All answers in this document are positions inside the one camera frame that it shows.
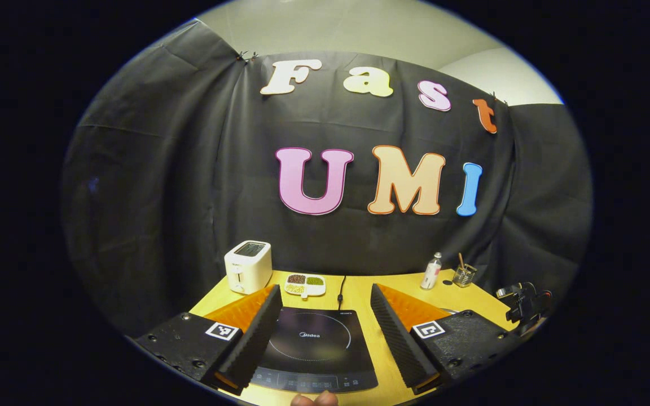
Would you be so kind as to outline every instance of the white toaster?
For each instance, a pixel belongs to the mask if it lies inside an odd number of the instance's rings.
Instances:
[[[230,289],[237,293],[256,292],[267,285],[273,275],[273,255],[267,242],[240,242],[225,254],[225,271]]]

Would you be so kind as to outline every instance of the hand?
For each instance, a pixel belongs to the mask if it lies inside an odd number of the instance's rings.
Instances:
[[[320,396],[315,398],[315,401],[312,401],[309,398],[297,394],[292,398],[289,406],[337,406],[337,396],[328,391],[324,391]]]

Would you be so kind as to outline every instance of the induction cooktop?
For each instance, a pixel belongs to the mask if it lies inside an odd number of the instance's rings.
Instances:
[[[251,383],[299,393],[376,387],[358,314],[283,307]]]

